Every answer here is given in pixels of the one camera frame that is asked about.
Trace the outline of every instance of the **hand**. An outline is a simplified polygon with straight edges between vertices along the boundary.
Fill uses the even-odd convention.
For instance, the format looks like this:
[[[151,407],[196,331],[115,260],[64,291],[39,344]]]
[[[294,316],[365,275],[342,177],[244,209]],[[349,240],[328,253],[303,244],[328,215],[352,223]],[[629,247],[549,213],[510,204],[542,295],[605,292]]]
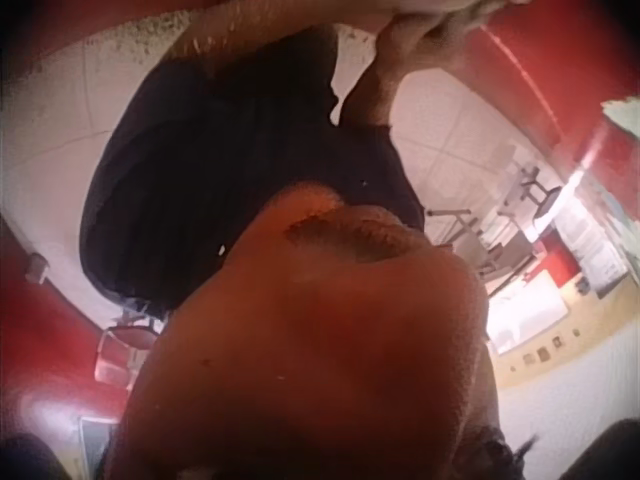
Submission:
[[[465,3],[467,6],[454,13],[397,15],[378,36],[378,69],[383,75],[402,77],[416,70],[445,67],[455,60],[467,32],[483,25],[495,12],[508,5],[530,1],[458,0],[458,6]],[[454,3],[449,0],[432,2],[434,6],[442,4],[439,11],[445,11],[444,6],[450,7]]]
[[[459,51],[468,23],[466,13],[398,15],[376,41],[377,70],[404,77],[416,70],[442,67]]]

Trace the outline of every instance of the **black shirt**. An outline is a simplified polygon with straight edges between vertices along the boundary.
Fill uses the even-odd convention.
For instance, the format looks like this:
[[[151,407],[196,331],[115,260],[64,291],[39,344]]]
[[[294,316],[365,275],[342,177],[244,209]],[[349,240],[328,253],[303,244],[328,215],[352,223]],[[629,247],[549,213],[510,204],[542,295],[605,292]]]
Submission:
[[[334,126],[328,85],[295,94],[233,85],[186,62],[161,64],[105,149],[80,254],[91,282],[125,308],[164,318],[221,268],[220,253],[263,206],[299,182],[424,228],[387,128]]]

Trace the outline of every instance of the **chair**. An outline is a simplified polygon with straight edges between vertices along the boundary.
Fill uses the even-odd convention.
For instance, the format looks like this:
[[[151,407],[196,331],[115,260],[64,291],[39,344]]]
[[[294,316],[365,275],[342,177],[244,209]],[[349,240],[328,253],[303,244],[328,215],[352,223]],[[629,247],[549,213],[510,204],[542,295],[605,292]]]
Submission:
[[[131,390],[151,347],[158,338],[156,320],[123,312],[118,324],[104,330],[98,343],[94,377]]]
[[[538,209],[536,210],[536,213],[533,216],[533,218],[534,220],[537,218],[541,218],[545,216],[547,213],[549,213],[549,210],[551,210],[551,207],[553,207],[553,204],[556,202],[556,200],[558,200],[558,197],[562,192],[562,187],[555,187],[555,188],[552,188],[551,190],[547,190],[538,181],[538,175],[540,175],[539,167],[533,167],[533,170],[530,173],[526,172],[523,169],[522,173],[525,174],[528,178],[525,179],[520,184],[520,187],[522,187],[522,195],[520,196],[520,200],[522,201],[528,198],[533,203],[535,203],[538,206]],[[534,186],[538,187],[538,190],[540,190],[544,194],[544,198],[542,200],[538,200],[535,196],[532,195],[531,187],[534,187]]]

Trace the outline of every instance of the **man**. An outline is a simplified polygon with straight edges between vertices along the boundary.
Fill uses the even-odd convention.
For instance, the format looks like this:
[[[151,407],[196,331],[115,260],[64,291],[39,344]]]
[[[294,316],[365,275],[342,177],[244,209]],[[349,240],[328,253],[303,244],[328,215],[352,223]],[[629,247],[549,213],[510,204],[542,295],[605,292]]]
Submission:
[[[522,476],[498,429],[486,293],[425,238],[389,139],[403,77],[442,65],[486,2],[395,17],[329,121],[336,37],[317,26],[392,3],[211,7],[129,105],[87,199],[82,262],[106,296],[168,325],[108,478]]]

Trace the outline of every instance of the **red surface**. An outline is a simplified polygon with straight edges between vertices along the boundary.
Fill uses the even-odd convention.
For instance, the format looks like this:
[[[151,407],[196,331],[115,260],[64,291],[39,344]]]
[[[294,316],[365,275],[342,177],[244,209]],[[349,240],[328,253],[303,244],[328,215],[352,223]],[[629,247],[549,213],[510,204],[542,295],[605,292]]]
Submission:
[[[535,0],[477,32],[456,74],[553,153],[548,160],[565,178],[602,128],[589,169],[638,218],[638,143],[604,117],[600,104],[637,95],[639,66],[594,1]]]
[[[547,255],[526,276],[526,281],[533,280],[540,272],[547,270],[558,288],[563,287],[580,273],[580,265],[571,251],[566,247],[556,230],[549,230],[540,237]]]
[[[50,284],[24,280],[27,256],[2,225],[0,364],[2,438],[32,432],[77,443],[81,415],[117,419],[126,391],[93,378],[101,332]]]

